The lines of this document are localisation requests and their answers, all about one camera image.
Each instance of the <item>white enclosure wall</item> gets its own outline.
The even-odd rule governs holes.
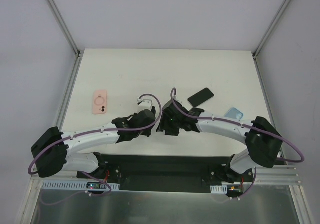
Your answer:
[[[292,1],[258,64],[276,128],[305,154],[299,173],[320,223],[320,0]]]
[[[75,54],[45,0],[0,0],[0,223],[15,223],[31,146],[52,125]]]
[[[55,0],[80,50],[255,51],[284,0]]]

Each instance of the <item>white table surface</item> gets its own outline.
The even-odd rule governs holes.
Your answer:
[[[63,131],[102,126],[118,117],[137,112],[137,97],[154,94],[162,106],[177,88],[177,100],[188,110],[187,99],[208,87],[214,98],[199,106],[224,116],[232,107],[244,113],[243,120],[262,116],[269,120],[267,106],[250,51],[86,49],[63,124]],[[106,114],[93,115],[93,93],[106,89]],[[180,131],[178,137],[157,133],[147,138],[101,145],[82,151],[119,155],[229,157],[246,147],[230,138]]]

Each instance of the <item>pink phone case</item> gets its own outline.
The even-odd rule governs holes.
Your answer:
[[[92,113],[105,114],[107,112],[107,90],[96,90],[93,94]]]

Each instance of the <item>white robotic arm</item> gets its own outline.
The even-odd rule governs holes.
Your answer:
[[[199,108],[192,108],[188,111],[176,100],[170,100],[163,107],[162,118],[157,131],[165,131],[165,134],[169,136],[178,136],[180,129],[187,132],[212,133],[234,139],[246,145],[246,150],[230,157],[223,170],[221,179],[232,182],[232,179],[235,179],[236,176],[251,168],[257,166],[272,168],[282,145],[281,140],[261,134],[250,127],[257,127],[280,136],[263,117],[258,116],[254,121],[238,121],[220,117]]]
[[[209,118],[223,118],[224,120],[230,120],[234,122],[234,119],[227,118],[227,117],[220,117],[213,115],[212,113],[205,111],[200,114],[199,117],[209,117]],[[247,127],[242,127],[243,124],[248,126],[252,126],[251,120],[243,120],[240,122],[241,126],[234,125],[228,122],[221,122],[216,120],[203,120],[199,119],[196,124],[197,129],[202,133],[213,133],[220,136],[224,136],[227,138],[234,139],[244,145],[246,145],[246,133],[250,132],[250,129]],[[234,155],[231,160],[230,168],[238,174],[243,174],[248,169],[254,168],[259,166],[255,163],[250,155],[248,149],[240,152],[239,154]]]
[[[79,151],[105,144],[128,142],[140,135],[149,137],[156,122],[155,115],[153,102],[143,99],[138,100],[138,113],[116,118],[103,126],[70,132],[60,132],[57,127],[52,127],[31,148],[37,173],[45,178],[60,171],[95,172],[105,165],[101,155],[96,152],[78,153]],[[54,145],[37,158],[40,152],[57,141],[61,144]]]

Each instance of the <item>smartphone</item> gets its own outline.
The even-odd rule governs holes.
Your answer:
[[[105,114],[107,112],[107,90],[96,90],[93,93],[92,114]]]
[[[226,118],[241,120],[244,117],[244,114],[237,108],[232,107],[224,116]]]
[[[205,88],[201,91],[199,91],[197,94],[194,94],[193,96],[188,98],[188,102],[193,106],[194,108],[200,106],[202,103],[205,103],[209,99],[213,98],[215,94],[213,94],[212,91],[209,90],[209,88]]]

